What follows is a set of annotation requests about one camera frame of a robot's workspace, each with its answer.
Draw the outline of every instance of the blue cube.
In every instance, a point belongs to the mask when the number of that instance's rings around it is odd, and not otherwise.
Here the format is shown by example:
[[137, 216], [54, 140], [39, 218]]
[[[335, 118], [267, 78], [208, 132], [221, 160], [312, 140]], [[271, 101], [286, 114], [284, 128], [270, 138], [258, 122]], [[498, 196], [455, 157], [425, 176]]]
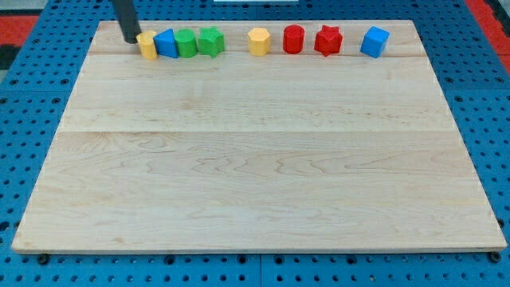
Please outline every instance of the blue cube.
[[386, 42], [390, 32], [377, 27], [371, 27], [365, 34], [363, 44], [361, 45], [361, 53], [377, 58], [386, 48]]
[[168, 29], [154, 37], [156, 51], [161, 56], [177, 57], [177, 47], [175, 45], [174, 30]]

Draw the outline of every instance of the wood grain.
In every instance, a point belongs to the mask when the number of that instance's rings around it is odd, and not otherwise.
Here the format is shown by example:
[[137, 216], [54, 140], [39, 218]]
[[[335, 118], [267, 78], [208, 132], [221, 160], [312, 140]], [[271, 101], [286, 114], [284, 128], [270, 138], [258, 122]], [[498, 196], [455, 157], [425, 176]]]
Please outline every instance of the wood grain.
[[[409, 21], [216, 25], [216, 59], [145, 61], [101, 22], [13, 242], [24, 254], [501, 250], [504, 237]], [[312, 51], [322, 24], [343, 52]], [[245, 33], [273, 33], [251, 57]], [[375, 60], [370, 26], [391, 32]]]

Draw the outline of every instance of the toy block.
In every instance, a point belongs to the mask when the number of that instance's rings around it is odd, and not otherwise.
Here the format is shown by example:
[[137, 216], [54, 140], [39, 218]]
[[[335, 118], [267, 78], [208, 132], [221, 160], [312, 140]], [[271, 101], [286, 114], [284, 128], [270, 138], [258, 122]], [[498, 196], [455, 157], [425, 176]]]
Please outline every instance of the toy block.
[[156, 51], [161, 56], [177, 57], [177, 47], [175, 46], [174, 30], [168, 29], [154, 37]]
[[136, 36], [138, 47], [140, 47], [140, 52], [142, 53], [142, 56], [148, 60], [155, 60], [158, 57], [156, 46], [154, 44], [155, 35], [155, 31], [149, 30], [139, 33]]
[[248, 32], [248, 50], [258, 57], [262, 57], [271, 48], [271, 34], [266, 28], [253, 28]]
[[371, 27], [363, 38], [360, 52], [374, 58], [381, 56], [389, 36], [390, 32], [378, 27]]
[[322, 26], [322, 30], [316, 35], [316, 43], [313, 49], [321, 52], [325, 57], [332, 53], [340, 53], [343, 36], [340, 27]]
[[200, 53], [216, 57], [219, 53], [225, 51], [225, 38], [218, 28], [212, 26], [210, 28], [201, 28], [198, 37], [198, 47]]
[[181, 29], [175, 34], [175, 43], [180, 57], [194, 57], [197, 54], [197, 41], [190, 29]]
[[284, 29], [284, 51], [289, 54], [303, 50], [304, 29], [299, 25], [290, 25]]

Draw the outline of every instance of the green cylinder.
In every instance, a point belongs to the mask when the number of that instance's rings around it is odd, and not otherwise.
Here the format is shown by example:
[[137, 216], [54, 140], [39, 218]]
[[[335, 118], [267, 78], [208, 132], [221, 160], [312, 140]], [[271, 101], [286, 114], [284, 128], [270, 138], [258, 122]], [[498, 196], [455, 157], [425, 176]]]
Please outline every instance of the green cylinder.
[[197, 40], [190, 29], [181, 29], [175, 34], [175, 44], [180, 57], [194, 57], [197, 54]]

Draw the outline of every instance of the yellow block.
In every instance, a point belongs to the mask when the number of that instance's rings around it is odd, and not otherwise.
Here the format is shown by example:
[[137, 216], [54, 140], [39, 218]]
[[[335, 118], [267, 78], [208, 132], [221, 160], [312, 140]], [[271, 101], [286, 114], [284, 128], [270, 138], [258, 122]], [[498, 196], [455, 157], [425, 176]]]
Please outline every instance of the yellow block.
[[271, 34], [266, 28], [253, 28], [248, 32], [248, 50], [254, 56], [264, 56], [271, 47]]
[[155, 35], [155, 31], [149, 30], [136, 36], [138, 46], [140, 47], [140, 52], [142, 53], [142, 56], [148, 60], [155, 60], [158, 57], [158, 52], [156, 52], [156, 45], [154, 44]]

